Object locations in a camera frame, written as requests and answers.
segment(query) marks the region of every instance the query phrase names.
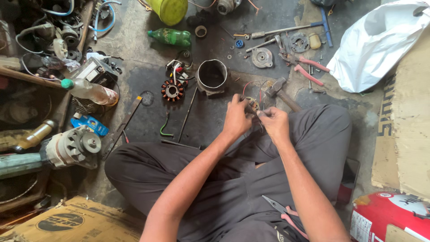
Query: person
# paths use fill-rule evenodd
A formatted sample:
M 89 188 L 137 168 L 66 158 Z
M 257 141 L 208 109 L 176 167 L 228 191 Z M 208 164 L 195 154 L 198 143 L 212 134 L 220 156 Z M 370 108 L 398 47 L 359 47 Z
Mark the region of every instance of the person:
M 128 143 L 112 152 L 108 179 L 147 216 L 140 241 L 350 241 L 331 204 L 351 136 L 347 110 L 257 111 L 266 133 L 230 147 L 252 126 L 246 105 L 233 96 L 222 132 L 203 151 Z M 281 216 L 262 195 L 292 212 Z

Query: green plastic bottle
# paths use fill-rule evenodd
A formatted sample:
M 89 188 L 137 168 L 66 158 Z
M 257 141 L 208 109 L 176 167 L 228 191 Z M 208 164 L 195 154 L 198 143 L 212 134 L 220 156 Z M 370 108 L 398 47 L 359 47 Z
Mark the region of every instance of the green plastic bottle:
M 190 46 L 191 34 L 188 31 L 179 31 L 170 28 L 161 28 L 156 31 L 148 31 L 148 36 L 155 38 L 161 43 Z

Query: grey pants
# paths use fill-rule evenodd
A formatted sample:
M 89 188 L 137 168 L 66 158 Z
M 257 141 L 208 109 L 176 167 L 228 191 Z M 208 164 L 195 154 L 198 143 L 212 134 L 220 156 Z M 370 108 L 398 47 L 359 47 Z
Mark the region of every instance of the grey pants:
M 300 159 L 327 198 L 335 201 L 351 136 L 347 110 L 315 106 L 289 115 L 289 127 Z M 200 152 L 162 143 L 129 143 L 112 152 L 105 172 L 118 191 L 148 215 L 168 184 Z M 263 162 L 267 164 L 255 169 Z M 261 195 L 295 209 L 276 146 L 267 133 L 256 131 L 221 158 L 184 215 L 179 241 L 218 241 L 236 223 L 249 219 L 287 227 Z

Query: concrete floor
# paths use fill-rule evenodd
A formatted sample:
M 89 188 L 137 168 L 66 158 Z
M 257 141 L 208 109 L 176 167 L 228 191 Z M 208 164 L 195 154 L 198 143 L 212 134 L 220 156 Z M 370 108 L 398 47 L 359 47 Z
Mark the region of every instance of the concrete floor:
M 211 0 L 202 0 L 197 3 L 202 6 L 208 6 L 210 2 Z M 238 8 L 235 12 L 220 18 L 220 22 L 232 32 L 235 32 L 235 30 L 237 32 L 255 32 L 321 21 L 319 9 L 307 0 L 299 0 L 298 2 L 289 0 L 291 3 L 288 5 L 288 9 L 276 9 L 276 4 L 274 4 L 273 9 L 270 9 L 269 3 L 265 3 L 262 0 L 253 2 L 256 6 L 263 7 L 258 12 L 258 16 L 255 16 L 255 9 L 247 1 L 243 1 L 240 9 Z M 285 6 L 285 1 L 283 0 L 276 0 L 276 2 L 283 3 L 283 6 Z M 343 32 L 378 5 L 378 2 L 372 0 L 355 1 L 354 4 L 349 2 L 338 4 L 334 13 L 328 17 L 334 47 L 328 48 L 326 44 L 319 50 L 308 50 L 303 55 L 305 57 L 310 56 L 311 59 L 321 61 L 323 65 L 327 65 L 340 45 Z M 187 16 L 195 14 L 196 9 L 196 7 L 189 5 Z M 166 105 L 164 100 L 157 95 L 159 95 L 160 83 L 166 79 L 163 66 L 172 60 L 181 48 L 156 43 L 155 40 L 147 36 L 148 30 L 165 26 L 155 13 L 145 11 L 145 8 L 138 1 L 123 1 L 122 6 L 116 6 L 116 12 L 117 20 L 114 28 L 105 36 L 99 35 L 97 44 L 91 39 L 87 41 L 88 46 L 91 46 L 94 51 L 102 50 L 108 55 L 114 56 L 116 60 L 111 59 L 110 61 L 117 62 L 117 65 L 123 70 L 123 74 L 120 75 L 118 80 L 121 94 L 120 101 L 113 111 L 106 113 L 102 122 L 111 129 L 117 127 L 134 98 L 142 91 L 148 90 L 155 95 L 154 106 L 145 107 L 142 105 L 138 107 L 126 128 L 130 141 L 158 141 L 160 139 L 158 129 L 164 121 L 166 109 L 171 110 L 171 115 L 173 115 L 171 120 L 176 121 L 169 123 L 170 130 L 167 131 L 178 134 L 192 95 L 186 95 L 183 103 L 177 106 Z M 216 26 L 208 28 L 208 34 L 214 35 L 204 40 L 198 40 L 195 36 L 192 37 L 192 54 L 195 56 L 193 69 L 195 70 L 199 63 L 206 59 L 217 58 L 230 68 L 231 79 L 234 80 L 237 77 L 241 77 L 241 79 L 236 83 L 229 84 L 228 91 L 221 98 L 207 99 L 204 94 L 198 94 L 196 104 L 193 105 L 195 109 L 192 109 L 184 131 L 184 134 L 187 135 L 184 136 L 181 143 L 192 146 L 208 145 L 222 129 L 226 103 L 231 99 L 230 94 L 241 92 L 246 82 L 250 80 L 272 80 L 280 76 L 289 77 L 284 89 L 303 108 L 322 103 L 333 103 L 349 109 L 353 119 L 353 133 L 348 158 L 357 160 L 361 164 L 353 199 L 378 190 L 378 188 L 371 186 L 370 178 L 383 85 L 380 83 L 372 88 L 372 93 L 361 96 L 344 92 L 330 74 L 321 72 L 315 76 L 324 83 L 324 87 L 314 85 L 314 88 L 326 90 L 327 94 L 309 93 L 307 88 L 308 80 L 294 71 L 289 71 L 289 68 L 285 66 L 277 55 L 274 55 L 274 68 L 260 70 L 255 68 L 250 58 L 243 59 L 244 51 L 240 54 L 230 53 L 229 46 L 232 45 L 233 40 L 229 39 L 223 30 L 219 30 Z M 194 32 L 185 25 L 184 21 L 175 26 L 175 28 L 188 30 L 191 33 Z M 322 33 L 322 27 L 303 29 L 301 31 L 306 34 L 311 32 Z M 255 43 L 260 43 L 261 39 L 250 40 L 249 42 L 244 40 L 244 42 L 247 47 L 250 47 Z M 268 46 L 268 49 L 272 53 L 277 53 L 277 46 L 274 44 Z M 228 54 L 233 55 L 231 60 L 226 58 Z M 258 86 L 252 85 L 247 90 L 251 93 L 257 93 L 258 88 Z M 190 84 L 187 92 L 193 93 L 194 86 Z M 280 99 L 276 99 L 275 102 L 268 99 L 264 99 L 264 101 L 265 107 L 273 104 L 287 112 L 291 111 Z M 195 115 L 193 115 L 196 112 L 203 112 L 207 109 L 210 109 L 211 112 L 205 113 L 203 121 L 196 119 Z M 158 115 L 149 116 L 153 111 Z M 198 135 L 199 132 L 204 132 L 205 136 Z M 93 171 L 71 168 L 70 174 L 74 177 L 72 180 L 76 180 L 72 183 L 77 184 L 77 193 L 83 196 L 88 195 L 89 199 L 105 205 L 132 209 L 107 180 L 103 163 L 99 164 L 99 169 Z M 337 208 L 348 229 L 351 204 Z

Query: wooden hammer handle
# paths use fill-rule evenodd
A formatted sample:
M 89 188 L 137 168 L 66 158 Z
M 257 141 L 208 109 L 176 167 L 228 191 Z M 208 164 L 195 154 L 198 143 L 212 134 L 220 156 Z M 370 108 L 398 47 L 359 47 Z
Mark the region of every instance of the wooden hammer handle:
M 288 94 L 286 94 L 283 90 L 279 90 L 276 95 L 282 99 L 282 101 L 284 101 L 294 112 L 301 110 L 301 107 L 296 102 L 294 102 L 294 100 L 291 99 L 291 97 L 288 96 Z

